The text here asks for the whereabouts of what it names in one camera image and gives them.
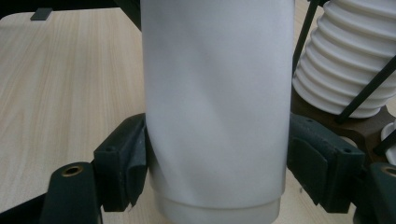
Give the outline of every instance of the black plastic bracket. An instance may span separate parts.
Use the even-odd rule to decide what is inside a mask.
[[[366,178],[369,199],[379,223],[396,223],[396,166],[374,163]]]
[[[93,155],[98,189],[106,212],[122,212],[136,204],[148,170],[145,115],[123,121]]]
[[[102,223],[100,202],[90,163],[71,163],[52,174],[39,223]]]
[[[290,115],[288,167],[326,212],[348,212],[350,183],[363,163],[364,153],[335,133],[312,119]]]
[[[46,194],[37,196],[0,214],[1,224],[38,224]]]

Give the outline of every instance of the metal screw hole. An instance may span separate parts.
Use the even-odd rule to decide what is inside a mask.
[[[81,173],[83,170],[82,166],[78,165],[78,166],[71,166],[68,167],[67,169],[65,169],[62,172],[62,176],[64,177],[69,177],[69,176],[73,176],[73,175],[78,175],[79,173]]]
[[[389,166],[382,167],[382,172],[391,175],[393,177],[396,177],[396,169],[393,167],[389,167]]]

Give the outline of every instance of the wooden table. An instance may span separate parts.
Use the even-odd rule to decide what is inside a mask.
[[[296,2],[296,34],[307,3]],[[0,20],[0,211],[47,191],[50,175],[92,152],[125,118],[145,111],[141,34],[118,8]],[[352,223],[312,204],[292,174],[275,223]],[[170,223],[149,184],[138,205],[105,223]]]

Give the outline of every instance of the white cylindrical object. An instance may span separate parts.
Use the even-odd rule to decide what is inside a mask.
[[[340,114],[396,55],[396,1],[325,4],[295,71],[293,87],[309,104]],[[392,74],[350,116],[369,118],[396,94]]]
[[[381,141],[384,141],[393,131],[396,130],[396,120],[393,123],[386,125],[381,131]],[[396,165],[396,146],[388,148],[385,152],[388,162]]]
[[[143,0],[151,186],[177,224],[278,216],[293,0]]]

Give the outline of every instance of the light wood tabletop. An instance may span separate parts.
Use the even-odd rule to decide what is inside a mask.
[[[295,34],[306,8],[296,2]],[[119,8],[32,15],[0,20],[0,212],[46,192],[59,167],[92,161],[112,130],[145,111],[141,33]],[[287,171],[275,223],[352,223],[353,211],[325,213]],[[149,184],[135,208],[103,218],[170,223]]]

